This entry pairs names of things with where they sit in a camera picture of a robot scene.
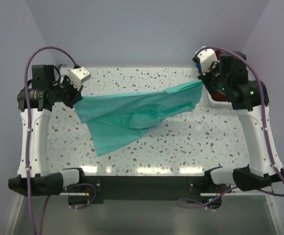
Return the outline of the teal t shirt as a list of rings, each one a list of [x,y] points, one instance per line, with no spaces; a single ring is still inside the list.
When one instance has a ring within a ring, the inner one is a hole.
[[[140,139],[166,118],[194,110],[202,87],[193,81],[157,92],[85,96],[74,109],[89,129],[97,156],[103,156]]]

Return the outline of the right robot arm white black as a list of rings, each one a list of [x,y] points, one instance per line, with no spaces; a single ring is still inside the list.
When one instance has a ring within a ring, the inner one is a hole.
[[[249,153],[242,168],[216,167],[204,173],[203,187],[215,192],[220,185],[236,185],[242,191],[259,190],[284,183],[281,163],[269,123],[269,98],[263,82],[249,80],[246,56],[241,52],[221,53],[203,49],[193,58],[210,95],[220,93],[231,103],[239,118]]]

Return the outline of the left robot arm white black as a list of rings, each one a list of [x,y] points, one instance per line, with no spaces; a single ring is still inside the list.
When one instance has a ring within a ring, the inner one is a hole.
[[[8,187],[23,196],[59,195],[70,186],[75,192],[83,191],[87,181],[80,168],[68,168],[51,173],[47,156],[47,134],[52,108],[63,103],[69,108],[82,100],[83,83],[90,72],[75,66],[67,75],[60,74],[53,65],[32,66],[31,88],[22,89],[18,96],[18,109],[22,119],[22,154],[15,178],[8,180]]]

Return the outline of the dark red t shirt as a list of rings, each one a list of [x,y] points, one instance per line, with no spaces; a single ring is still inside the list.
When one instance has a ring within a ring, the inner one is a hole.
[[[217,60],[219,60],[219,56],[222,54],[220,50],[215,50]],[[221,93],[211,94],[211,99],[216,102],[227,102],[225,96]]]

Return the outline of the white plastic laundry basket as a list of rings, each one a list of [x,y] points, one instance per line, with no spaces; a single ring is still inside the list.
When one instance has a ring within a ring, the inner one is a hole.
[[[211,108],[232,109],[232,104],[224,98],[223,94],[217,93],[210,95],[209,93],[207,93],[207,95],[208,95],[208,103]]]

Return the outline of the blue t shirt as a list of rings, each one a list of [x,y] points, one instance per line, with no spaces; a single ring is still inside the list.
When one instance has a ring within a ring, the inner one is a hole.
[[[196,63],[195,66],[196,66],[198,72],[201,73],[201,64],[200,63]]]

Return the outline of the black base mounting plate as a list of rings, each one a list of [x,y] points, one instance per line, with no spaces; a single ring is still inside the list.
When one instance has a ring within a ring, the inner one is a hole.
[[[83,183],[95,187],[95,204],[107,200],[200,200],[204,193],[215,195],[230,188],[208,182],[204,176],[85,176]]]

